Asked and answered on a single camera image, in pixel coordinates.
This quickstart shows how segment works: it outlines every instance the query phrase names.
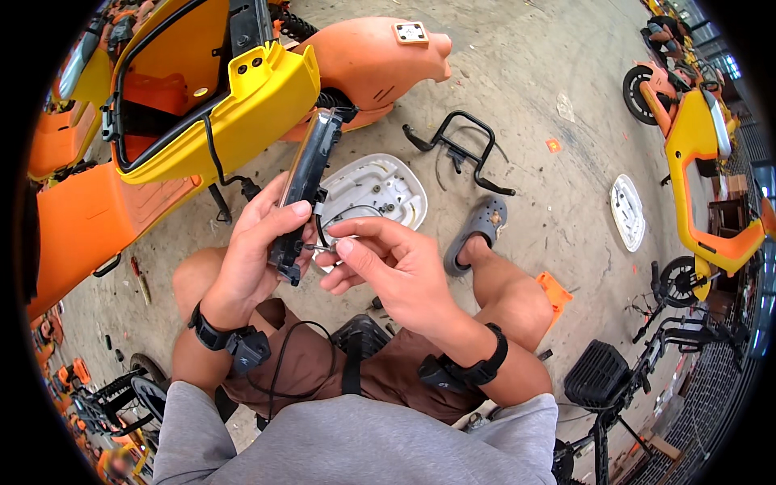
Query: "brown shorts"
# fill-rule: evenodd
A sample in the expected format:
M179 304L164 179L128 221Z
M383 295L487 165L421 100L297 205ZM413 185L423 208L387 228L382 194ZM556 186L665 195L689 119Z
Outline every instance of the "brown shorts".
M270 358L244 376L230 372L223 388L233 401L245 404L263 417L269 412L269 395L278 365L283 340L289 329L299 320L280 300L275 298L259 305L256 310L278 331L269 337ZM329 399L342 395L342 368L345 353L334 348L335 367L331 371L332 345L308 325L293 331L286 345L277 384L272 399L272 415L289 404L305 400ZM442 352L430 341L413 332L401 329L388 344L374 356L361 362L362 395L374 400L411 407L447 424L453 424L463 415L477 409L483 402L481 394L453 393L423 384L417 377L417 368L428 354ZM309 393L307 398L283 397Z

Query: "knee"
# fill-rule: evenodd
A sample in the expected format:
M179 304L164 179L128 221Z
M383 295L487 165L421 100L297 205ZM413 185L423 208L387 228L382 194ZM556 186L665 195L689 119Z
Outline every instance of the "knee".
M172 273L172 291L180 300L189 293L204 294L216 281L226 248L205 248L184 259Z

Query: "screwdriver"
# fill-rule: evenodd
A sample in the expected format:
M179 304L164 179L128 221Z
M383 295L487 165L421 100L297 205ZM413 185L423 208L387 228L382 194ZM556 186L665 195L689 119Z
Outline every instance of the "screwdriver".
M328 248L326 246L319 246L318 244L305 244L304 246L302 246L302 248L309 249L311 251L319 250L319 251L328 251L330 253L336 253L337 241L339 241L338 238L332 239L331 244L329 244Z

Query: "gray slipper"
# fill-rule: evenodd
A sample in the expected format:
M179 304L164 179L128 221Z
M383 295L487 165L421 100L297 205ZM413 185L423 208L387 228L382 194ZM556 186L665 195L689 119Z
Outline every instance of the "gray slipper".
M469 219L466 220L461 231L447 248L444 259L447 274L463 276L471 270L471 265L460 265L456 258L472 234L482 234L488 247L492 248L496 242L498 228L506 223L507 204L504 203L504 200L494 195L480 197L472 212L469 213Z

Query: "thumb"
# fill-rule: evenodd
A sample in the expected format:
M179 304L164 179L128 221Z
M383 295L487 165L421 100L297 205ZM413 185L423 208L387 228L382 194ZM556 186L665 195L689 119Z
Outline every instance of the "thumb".
M393 271L377 253L367 248L358 239L343 237L337 241L335 248L342 261L373 288L376 284L383 284Z
M269 246L277 237L302 227L310 219L310 212L312 209L306 200L270 211L266 217L246 231L246 239L256 244L257 248Z

